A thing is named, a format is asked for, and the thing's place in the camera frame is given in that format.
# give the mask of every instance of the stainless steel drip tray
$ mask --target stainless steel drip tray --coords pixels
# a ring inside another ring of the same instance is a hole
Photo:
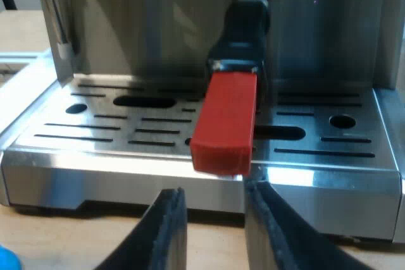
[[[191,208],[244,212],[241,176],[192,168],[202,105],[192,90],[112,83],[75,78],[4,152],[10,204],[148,204],[162,188],[183,187]],[[252,163],[320,231],[392,239],[400,177],[372,89],[281,91],[257,113]]]

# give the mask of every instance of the metal surface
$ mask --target metal surface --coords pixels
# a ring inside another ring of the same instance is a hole
[[[4,181],[3,170],[1,168],[1,161],[3,160],[3,152],[0,150],[0,204],[9,206],[6,182]]]
[[[193,83],[206,83],[207,54],[222,31],[229,3],[69,0],[69,18],[62,22],[73,25],[77,62],[65,65],[58,55],[55,16],[44,1],[58,78],[115,74],[189,77]],[[312,79],[317,86],[330,80],[371,87],[374,71],[391,70],[375,64],[384,55],[377,52],[380,33],[401,31],[389,22],[380,27],[383,4],[384,0],[271,0],[267,75],[302,83]],[[392,16],[399,16],[400,10],[394,6]]]
[[[46,51],[0,88],[0,204],[4,206],[9,205],[9,200],[1,166],[3,152],[58,86],[51,52]],[[30,88],[29,94],[22,92],[24,87]]]
[[[41,52],[0,52],[0,64],[2,63],[31,63],[40,56]]]
[[[377,89],[376,97],[383,114],[392,152],[401,174],[401,203],[394,235],[395,242],[405,242],[405,107],[396,91]]]
[[[0,89],[0,135],[55,81],[52,54],[46,52],[6,82]]]
[[[394,89],[403,70],[400,62],[401,46],[404,47],[402,34],[405,22],[405,0],[383,0],[380,35],[375,63],[374,84]]]
[[[67,209],[86,200],[147,204],[162,188],[183,187],[190,208],[244,212],[241,176],[193,170],[185,141],[202,100],[193,92],[149,84],[82,75],[53,94],[4,153],[10,204]],[[136,97],[129,100],[138,107],[115,105],[123,95]],[[139,97],[153,96],[176,103],[139,104]],[[74,104],[87,109],[66,113]],[[355,118],[356,126],[332,126],[329,119],[339,114]],[[283,198],[317,230],[392,239],[399,173],[372,90],[297,95],[283,89],[278,104],[261,109],[256,124],[264,127],[256,131],[252,163],[268,171]],[[277,135],[266,131],[268,125],[296,126],[305,136],[288,140],[302,133]]]

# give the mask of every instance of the red block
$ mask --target red block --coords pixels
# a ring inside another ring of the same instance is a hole
[[[214,73],[190,142],[196,171],[249,174],[256,113],[257,76]]]

